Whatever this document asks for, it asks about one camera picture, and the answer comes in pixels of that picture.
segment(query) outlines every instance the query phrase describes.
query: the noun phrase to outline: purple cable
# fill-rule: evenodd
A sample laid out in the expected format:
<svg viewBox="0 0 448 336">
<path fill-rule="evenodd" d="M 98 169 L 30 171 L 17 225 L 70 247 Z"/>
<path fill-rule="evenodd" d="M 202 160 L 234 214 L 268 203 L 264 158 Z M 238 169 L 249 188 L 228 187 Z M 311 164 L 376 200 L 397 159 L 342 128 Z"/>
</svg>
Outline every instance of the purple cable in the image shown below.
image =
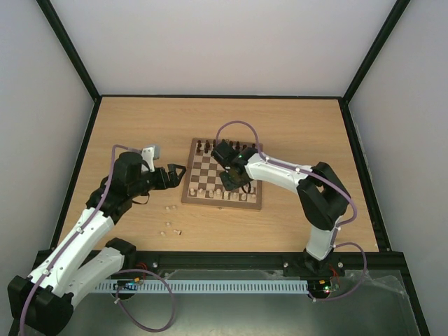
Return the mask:
<svg viewBox="0 0 448 336">
<path fill-rule="evenodd" d="M 104 189 L 104 193 L 103 193 L 103 195 L 102 195 L 102 197 L 101 197 L 97 207 L 90 214 L 89 218 L 84 222 L 84 224 L 81 225 L 80 228 L 82 230 L 84 230 L 85 227 L 90 224 L 90 222 L 97 215 L 98 211 L 101 209 L 104 201 L 106 200 L 107 193 L 109 192 L 109 188 L 111 187 L 111 178 L 112 178 L 112 173 L 113 173 L 113 164 L 115 162 L 115 150 L 117 148 L 122 148 L 122 149 L 125 149 L 127 151 L 132 151 L 132 152 L 136 152 L 136 153 L 140 153 L 141 152 L 141 150 L 139 150 L 139 149 L 125 147 L 125 146 L 121 146 L 121 145 L 113 145 L 113 147 L 112 147 L 112 156 L 111 156 L 111 165 L 110 165 L 110 168 L 109 168 L 109 175 L 108 175 L 108 178 L 107 178 L 107 181 L 106 181 L 106 187 Z M 51 271 L 51 269 L 53 268 L 55 263 L 59 260 L 59 258 L 62 256 L 62 254 L 68 249 L 70 244 L 73 242 L 73 240 L 75 240 L 75 238 L 77 238 L 78 235 L 79 235 L 79 232 L 75 232 L 73 234 L 73 236 L 71 236 L 69 238 L 69 240 L 63 245 L 63 247 L 56 253 L 55 257 L 51 260 L 51 262 L 48 264 L 48 266 L 46 268 L 48 270 L 48 272 Z M 26 316 L 27 316 L 29 304 L 31 303 L 33 295 L 37 291 L 37 288 L 42 284 L 42 282 L 45 279 L 45 277 L 46 277 L 46 275 L 44 275 L 44 274 L 41 275 L 41 277 L 34 284 L 33 288 L 30 290 L 30 292 L 28 294 L 28 297 L 25 300 L 25 303 L 24 303 L 23 309 L 22 309 L 22 313 L 20 315 L 20 324 L 19 324 L 19 326 L 20 326 L 20 334 L 21 334 L 21 336 L 25 336 L 25 319 L 26 319 Z"/>
<path fill-rule="evenodd" d="M 285 168 L 285 169 L 292 170 L 293 172 L 296 172 L 296 171 L 297 171 L 296 169 L 299 168 L 299 172 L 300 172 L 300 173 L 303 173 L 303 174 L 306 174 L 306 175 L 310 175 L 311 177 L 314 177 L 315 179 L 318 179 L 318 180 L 324 182 L 327 186 L 333 188 L 333 189 L 336 190 L 339 194 L 341 194 L 341 196 L 343 196 L 343 198 L 345 198 L 345 199 L 347 200 L 347 202 L 350 204 L 351 208 L 353 209 L 353 216 L 352 216 L 351 218 L 349 218 L 349 219 L 343 220 L 342 222 L 336 224 L 336 226 L 335 226 L 336 228 L 338 228 L 338 227 L 340 227 L 340 226 L 343 226 L 343 225 L 345 225 L 345 224 L 351 223 L 351 222 L 353 222 L 353 221 L 356 219 L 356 217 L 358 216 L 358 209 L 356 208 L 355 203 L 354 203 L 353 200 L 350 198 L 350 196 L 347 195 L 346 192 L 344 192 L 341 188 L 339 188 L 339 187 L 338 187 L 337 185 L 335 185 L 333 182 L 330 182 L 330 181 L 327 180 L 326 178 L 323 178 L 322 176 L 319 176 L 318 174 L 315 174 L 315 173 L 313 173 L 312 171 L 307 171 L 307 170 L 305 170 L 305 169 L 301 169 L 299 166 L 295 166 L 295 165 L 291 165 L 291 164 L 286 164 L 286 163 L 279 162 L 279 161 L 273 160 L 273 159 L 271 159 L 271 158 L 268 158 L 268 157 L 266 156 L 266 154 L 264 154 L 264 153 L 261 151 L 261 149 L 260 149 L 260 142 L 259 142 L 259 139 L 258 139 L 257 131 L 256 131 L 255 128 L 254 128 L 251 124 L 249 124 L 248 122 L 241 121 L 241 120 L 233 120 L 233 121 L 230 121 L 230 122 L 225 123 L 223 126 L 221 126 L 221 127 L 218 129 L 218 132 L 216 133 L 216 143 L 218 143 L 219 134 L 221 133 L 221 131 L 222 131 L 224 128 L 226 128 L 228 125 L 231 125 L 231 124 L 243 124 L 243 125 L 245 125 L 245 126 L 247 126 L 247 127 L 249 127 L 249 128 L 251 129 L 251 131 L 252 131 L 252 133 L 253 133 L 253 135 L 254 135 L 254 137 L 255 137 L 255 144 L 256 144 L 256 146 L 257 146 L 258 154 L 259 154 L 259 156 L 260 156 L 264 161 L 266 161 L 266 162 L 270 162 L 270 163 L 272 163 L 273 165 L 276 165 L 276 166 L 281 167 L 281 168 Z M 336 235 L 337 235 L 337 231 L 338 231 L 338 230 L 335 230 L 335 232 L 333 233 L 333 236 L 332 236 L 332 238 L 331 238 L 331 245 L 333 245 L 333 244 L 335 243 Z"/>
<path fill-rule="evenodd" d="M 115 298 L 116 298 L 115 303 L 117 303 L 120 306 L 121 310 L 123 310 L 123 312 L 131 319 L 133 324 L 135 324 L 140 329 L 143 329 L 143 330 L 148 331 L 150 333 L 160 333 L 162 331 L 167 330 L 169 327 L 171 327 L 173 325 L 174 318 L 176 317 L 176 310 L 177 310 L 176 298 L 174 297 L 174 293 L 171 290 L 171 288 L 169 287 L 169 284 L 161 276 L 159 276 L 156 273 L 153 273 L 151 271 L 148 271 L 146 269 L 122 269 L 121 271 L 118 271 L 115 274 L 133 273 L 133 272 L 140 272 L 140 273 L 143 272 L 143 273 L 147 273 L 149 275 L 152 275 L 157 280 L 160 280 L 162 282 L 162 284 L 164 284 L 164 286 L 167 288 L 167 290 L 169 292 L 169 296 L 171 296 L 171 303 L 172 303 L 172 307 L 173 307 L 172 310 L 171 310 L 171 317 L 169 318 L 169 321 L 167 322 L 167 324 L 164 327 L 161 327 L 160 329 L 152 329 L 152 328 L 148 328 L 148 327 L 144 326 L 143 324 L 140 324 L 140 322 L 138 322 L 133 316 L 131 316 L 131 314 L 128 312 L 128 310 L 123 305 L 123 303 L 121 302 L 120 298 L 118 297 L 118 294 L 120 294 L 120 289 L 122 287 L 118 287 L 117 291 L 115 292 Z"/>
<path fill-rule="evenodd" d="M 311 293 L 308 293 L 308 296 L 311 299 L 313 299 L 313 301 L 327 302 L 327 301 L 336 301 L 336 300 L 345 298 L 345 297 L 349 296 L 350 294 L 352 294 L 354 291 L 356 291 L 356 289 L 358 289 L 358 287 L 362 284 L 364 277 L 365 277 L 365 273 L 367 272 L 367 258 L 365 257 L 365 252 L 361 248 L 361 246 L 357 245 L 357 243 L 342 243 L 342 244 L 336 245 L 335 248 L 337 249 L 338 247 L 342 247 L 342 246 L 346 246 L 346 245 L 356 246 L 359 249 L 359 251 L 361 252 L 361 254 L 363 255 L 363 262 L 364 262 L 363 273 L 361 274 L 358 283 L 347 293 L 341 294 L 337 297 L 327 297 L 326 299 L 316 299 Z"/>
</svg>

